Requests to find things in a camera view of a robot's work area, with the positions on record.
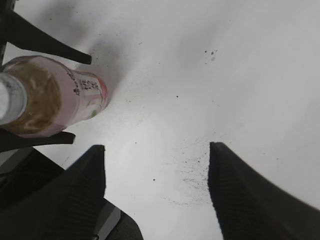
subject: white tiled floor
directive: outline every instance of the white tiled floor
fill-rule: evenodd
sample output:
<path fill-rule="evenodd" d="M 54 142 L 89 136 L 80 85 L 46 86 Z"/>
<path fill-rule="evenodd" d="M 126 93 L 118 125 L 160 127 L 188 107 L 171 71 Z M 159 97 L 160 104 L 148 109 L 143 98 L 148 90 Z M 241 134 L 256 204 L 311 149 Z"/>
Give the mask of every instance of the white tiled floor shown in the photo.
<path fill-rule="evenodd" d="M 146 240 L 222 239 L 209 141 L 320 208 L 319 1 L 20 0 L 16 11 L 92 54 L 91 66 L 63 62 L 112 91 L 105 112 L 68 128 L 74 145 L 39 149 L 67 167 L 105 145 L 106 198 Z"/>

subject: ribbed black surface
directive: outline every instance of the ribbed black surface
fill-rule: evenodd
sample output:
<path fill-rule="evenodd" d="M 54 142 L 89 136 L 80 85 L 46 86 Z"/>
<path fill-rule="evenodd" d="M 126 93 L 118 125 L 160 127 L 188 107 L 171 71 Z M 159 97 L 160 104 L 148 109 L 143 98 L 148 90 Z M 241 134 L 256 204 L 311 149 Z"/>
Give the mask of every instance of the ribbed black surface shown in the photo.
<path fill-rule="evenodd" d="M 104 152 L 92 146 L 58 177 L 0 211 L 0 239 L 95 239 L 106 188 Z"/>
<path fill-rule="evenodd" d="M 224 240 L 319 240 L 320 212 L 210 144 L 209 191 Z"/>

